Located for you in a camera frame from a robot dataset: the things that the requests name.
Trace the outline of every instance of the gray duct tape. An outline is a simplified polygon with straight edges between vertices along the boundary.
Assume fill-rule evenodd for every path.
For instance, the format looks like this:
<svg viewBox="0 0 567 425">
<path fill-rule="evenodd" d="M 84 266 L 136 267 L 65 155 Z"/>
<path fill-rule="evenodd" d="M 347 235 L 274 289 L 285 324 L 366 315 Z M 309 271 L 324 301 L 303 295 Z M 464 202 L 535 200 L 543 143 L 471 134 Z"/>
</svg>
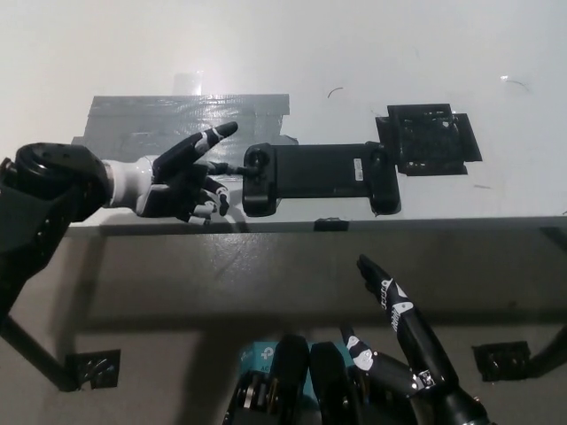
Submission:
<svg viewBox="0 0 567 425">
<path fill-rule="evenodd" d="M 132 162 L 234 120 L 238 131 L 204 160 L 242 165 L 246 149 L 253 144 L 297 144 L 280 136 L 284 115 L 289 113 L 289 95 L 95 97 L 85 134 L 73 143 L 87 146 L 99 158 Z"/>
</svg>

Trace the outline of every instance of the gray floor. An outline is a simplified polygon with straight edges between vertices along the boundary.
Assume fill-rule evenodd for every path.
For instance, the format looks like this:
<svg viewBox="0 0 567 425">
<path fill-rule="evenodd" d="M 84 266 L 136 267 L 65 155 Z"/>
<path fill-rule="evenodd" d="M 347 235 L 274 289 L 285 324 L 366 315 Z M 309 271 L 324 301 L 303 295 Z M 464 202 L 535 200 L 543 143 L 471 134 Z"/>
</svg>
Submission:
<svg viewBox="0 0 567 425">
<path fill-rule="evenodd" d="M 431 318 L 494 420 L 564 423 L 567 367 L 482 383 L 470 349 L 526 340 L 537 352 L 567 321 L 567 257 L 537 230 L 66 239 L 13 317 L 61 359 L 122 349 L 119 388 L 57 393 L 0 342 L 1 422 L 220 423 L 240 348 L 284 331 L 337 339 L 345 319 L 400 356 L 355 268 L 361 252 Z"/>
</svg>

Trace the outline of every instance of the black bracket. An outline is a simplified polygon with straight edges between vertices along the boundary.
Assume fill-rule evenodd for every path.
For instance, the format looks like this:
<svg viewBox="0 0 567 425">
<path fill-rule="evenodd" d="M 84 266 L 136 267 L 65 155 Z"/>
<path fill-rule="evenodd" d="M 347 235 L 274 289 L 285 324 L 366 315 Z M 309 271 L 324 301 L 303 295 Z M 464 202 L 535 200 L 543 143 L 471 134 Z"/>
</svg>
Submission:
<svg viewBox="0 0 567 425">
<path fill-rule="evenodd" d="M 92 390 L 118 386 L 120 350 L 69 354 L 65 358 L 65 370 L 82 386 L 90 383 Z"/>
</svg>

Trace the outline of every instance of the robot finger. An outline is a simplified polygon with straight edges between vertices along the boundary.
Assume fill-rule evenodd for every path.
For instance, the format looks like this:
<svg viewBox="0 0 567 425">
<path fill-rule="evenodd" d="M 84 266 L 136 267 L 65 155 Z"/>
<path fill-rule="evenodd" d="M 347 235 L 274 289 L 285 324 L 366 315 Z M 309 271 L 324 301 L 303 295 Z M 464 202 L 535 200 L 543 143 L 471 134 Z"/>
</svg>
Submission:
<svg viewBox="0 0 567 425">
<path fill-rule="evenodd" d="M 219 214 L 224 217 L 230 208 L 230 192 L 227 187 L 207 177 L 203 189 L 214 193 L 219 198 Z"/>
<path fill-rule="evenodd" d="M 209 175 L 249 175 L 250 170 L 244 166 L 233 166 L 226 162 L 207 162 Z"/>
<path fill-rule="evenodd" d="M 153 161 L 153 180 L 155 182 L 168 181 L 237 130 L 238 124 L 233 121 L 209 128 L 202 133 L 190 135 Z"/>
</svg>

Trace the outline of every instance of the black fingertip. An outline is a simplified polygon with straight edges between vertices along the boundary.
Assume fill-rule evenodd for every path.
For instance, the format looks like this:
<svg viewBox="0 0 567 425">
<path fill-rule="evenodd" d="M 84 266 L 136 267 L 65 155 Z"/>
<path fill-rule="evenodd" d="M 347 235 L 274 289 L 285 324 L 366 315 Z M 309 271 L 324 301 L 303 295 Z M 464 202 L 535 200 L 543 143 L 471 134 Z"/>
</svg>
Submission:
<svg viewBox="0 0 567 425">
<path fill-rule="evenodd" d="M 229 137 L 234 135 L 238 130 L 238 124 L 236 121 L 227 122 L 226 124 L 221 124 L 216 128 L 219 135 L 223 137 Z"/>
</svg>

